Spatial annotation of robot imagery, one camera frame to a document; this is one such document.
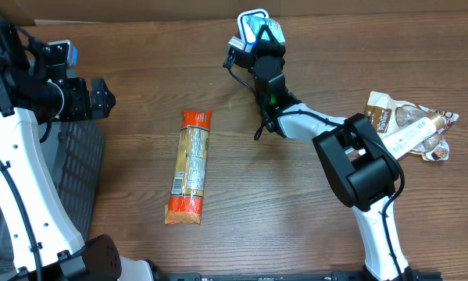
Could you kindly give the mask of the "teal snack packet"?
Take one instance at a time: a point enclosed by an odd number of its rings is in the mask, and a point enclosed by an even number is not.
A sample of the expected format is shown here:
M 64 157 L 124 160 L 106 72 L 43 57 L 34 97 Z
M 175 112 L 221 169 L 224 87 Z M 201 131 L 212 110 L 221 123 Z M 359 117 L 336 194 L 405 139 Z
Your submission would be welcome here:
M 250 15 L 246 16 L 245 22 L 247 23 L 248 28 L 251 30 L 247 34 L 247 42 L 249 44 L 255 43 L 256 37 L 260 34 L 262 26 L 264 25 L 268 26 L 272 35 L 279 43 L 283 44 L 285 42 L 284 33 L 281 29 L 280 24 L 276 20 L 257 15 Z

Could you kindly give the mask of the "beige paper pouch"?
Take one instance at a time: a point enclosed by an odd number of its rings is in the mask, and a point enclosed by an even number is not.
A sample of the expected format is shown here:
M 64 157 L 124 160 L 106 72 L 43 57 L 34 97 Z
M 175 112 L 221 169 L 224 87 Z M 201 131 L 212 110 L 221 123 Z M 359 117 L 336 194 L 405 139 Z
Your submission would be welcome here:
M 420 155 L 423 160 L 429 162 L 446 161 L 449 158 L 450 148 L 444 139 L 443 133 L 458 120 L 458 114 L 428 108 L 410 101 L 395 100 L 389 94 L 377 91 L 370 93 L 365 108 L 365 115 L 369 118 L 381 140 L 404 129 L 418 119 L 426 117 L 432 112 L 436 112 L 445 118 L 445 126 L 434 136 L 418 144 L 408 153 Z

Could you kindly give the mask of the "red and clear snack package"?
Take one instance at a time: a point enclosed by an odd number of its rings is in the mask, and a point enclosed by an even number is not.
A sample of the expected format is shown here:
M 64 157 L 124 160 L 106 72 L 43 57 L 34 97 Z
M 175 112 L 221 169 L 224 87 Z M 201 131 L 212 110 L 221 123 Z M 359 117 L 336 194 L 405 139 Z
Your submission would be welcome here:
M 213 111 L 184 110 L 164 223 L 200 224 Z

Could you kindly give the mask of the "white tube with gold cap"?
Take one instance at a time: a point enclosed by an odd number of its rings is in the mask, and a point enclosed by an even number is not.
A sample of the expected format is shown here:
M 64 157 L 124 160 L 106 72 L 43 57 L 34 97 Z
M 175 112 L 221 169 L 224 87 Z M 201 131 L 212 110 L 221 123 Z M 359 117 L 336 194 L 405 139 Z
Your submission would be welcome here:
M 399 159 L 415 146 L 434 136 L 445 126 L 445 118 L 432 112 L 404 129 L 382 139 L 388 152 Z

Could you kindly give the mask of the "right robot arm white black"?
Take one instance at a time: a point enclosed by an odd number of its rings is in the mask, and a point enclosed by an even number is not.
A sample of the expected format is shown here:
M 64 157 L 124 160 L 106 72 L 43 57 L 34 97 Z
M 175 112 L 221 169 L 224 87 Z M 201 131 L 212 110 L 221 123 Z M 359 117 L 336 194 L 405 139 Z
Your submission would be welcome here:
M 405 186 L 397 159 L 365 115 L 332 117 L 297 99 L 286 86 L 285 47 L 278 32 L 263 24 L 252 33 L 252 47 L 231 49 L 230 57 L 254 77 L 250 90 L 261 127 L 315 148 L 334 195 L 354 212 L 366 254 L 364 278 L 412 280 L 394 217 L 394 202 Z

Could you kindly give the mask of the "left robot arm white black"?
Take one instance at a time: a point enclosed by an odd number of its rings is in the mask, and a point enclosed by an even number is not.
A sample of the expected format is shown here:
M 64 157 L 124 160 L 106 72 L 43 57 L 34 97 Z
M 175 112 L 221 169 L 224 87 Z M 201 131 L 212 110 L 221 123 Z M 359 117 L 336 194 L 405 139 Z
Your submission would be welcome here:
M 101 77 L 68 76 L 76 61 L 68 41 L 45 43 L 0 22 L 0 209 L 11 236 L 15 277 L 156 280 L 150 261 L 121 256 L 109 236 L 81 236 L 46 165 L 41 124 L 104 119 L 116 104 Z

